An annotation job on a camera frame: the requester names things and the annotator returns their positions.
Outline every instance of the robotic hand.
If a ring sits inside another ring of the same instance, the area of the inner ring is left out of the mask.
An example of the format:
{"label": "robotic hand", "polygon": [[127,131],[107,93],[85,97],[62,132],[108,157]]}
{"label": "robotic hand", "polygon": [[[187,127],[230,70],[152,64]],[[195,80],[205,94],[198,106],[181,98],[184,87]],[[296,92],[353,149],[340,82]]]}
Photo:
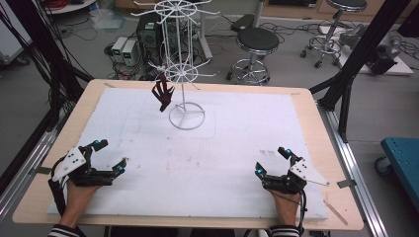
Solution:
{"label": "robotic hand", "polygon": [[296,195],[304,189],[307,185],[307,181],[329,186],[329,182],[327,182],[314,168],[310,167],[305,162],[305,159],[297,157],[291,150],[286,150],[284,147],[280,147],[278,152],[287,160],[290,159],[290,168],[286,175],[280,177],[270,176],[259,162],[256,163],[255,174],[262,181],[262,187],[265,190]]}
{"label": "robotic hand", "polygon": [[[57,182],[68,175],[76,186],[111,186],[114,179],[125,171],[126,158],[112,167],[112,171],[98,171],[91,165],[93,150],[99,151],[108,145],[107,140],[94,141],[86,146],[72,148],[52,168],[52,181]],[[62,161],[59,169],[55,167]]]}

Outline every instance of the white board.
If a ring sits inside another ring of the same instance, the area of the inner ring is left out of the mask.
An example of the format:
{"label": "white board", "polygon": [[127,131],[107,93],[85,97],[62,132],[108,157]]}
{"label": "white board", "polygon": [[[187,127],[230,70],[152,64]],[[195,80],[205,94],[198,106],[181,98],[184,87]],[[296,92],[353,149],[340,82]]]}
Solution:
{"label": "white board", "polygon": [[[310,160],[290,96],[186,92],[206,111],[193,130],[174,127],[149,90],[107,89],[78,145],[108,139],[92,166],[110,170],[127,157],[126,172],[98,190],[87,213],[151,216],[275,217],[272,196],[255,176],[290,167],[279,146]],[[306,218],[327,218],[319,187],[309,184]],[[48,212],[56,213],[54,204]]]}

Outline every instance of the black pole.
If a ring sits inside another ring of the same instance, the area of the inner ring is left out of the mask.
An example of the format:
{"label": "black pole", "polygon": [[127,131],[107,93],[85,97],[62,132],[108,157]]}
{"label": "black pole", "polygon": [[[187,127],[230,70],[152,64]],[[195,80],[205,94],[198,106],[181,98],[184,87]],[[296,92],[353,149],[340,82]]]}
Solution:
{"label": "black pole", "polygon": [[310,88],[310,92],[314,94],[329,87],[326,95],[318,101],[319,107],[329,111],[333,111],[336,103],[343,97],[338,130],[345,142],[348,142],[346,126],[351,88],[355,77],[409,3],[410,0],[384,1],[342,69],[329,80]]}

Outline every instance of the power supply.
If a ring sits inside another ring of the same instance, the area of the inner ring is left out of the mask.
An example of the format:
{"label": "power supply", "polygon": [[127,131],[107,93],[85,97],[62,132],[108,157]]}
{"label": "power supply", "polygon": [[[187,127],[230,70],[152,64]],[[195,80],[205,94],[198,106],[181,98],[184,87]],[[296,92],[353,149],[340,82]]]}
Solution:
{"label": "power supply", "polygon": [[126,45],[123,49],[123,57],[126,66],[134,66],[138,62],[139,52],[135,39],[129,39],[126,41]]}
{"label": "power supply", "polygon": [[112,46],[112,54],[114,55],[115,62],[124,63],[123,49],[127,40],[128,38],[126,37],[119,37],[117,42]]}

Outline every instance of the striped sleeve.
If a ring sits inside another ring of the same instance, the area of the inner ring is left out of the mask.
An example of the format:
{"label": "striped sleeve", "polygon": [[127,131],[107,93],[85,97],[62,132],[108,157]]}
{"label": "striped sleeve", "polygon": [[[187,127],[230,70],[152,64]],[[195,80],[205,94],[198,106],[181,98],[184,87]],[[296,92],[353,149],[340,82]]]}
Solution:
{"label": "striped sleeve", "polygon": [[77,230],[70,227],[56,224],[52,227],[48,237],[80,237]]}
{"label": "striped sleeve", "polygon": [[298,229],[292,225],[275,225],[270,229],[273,237],[299,237]]}

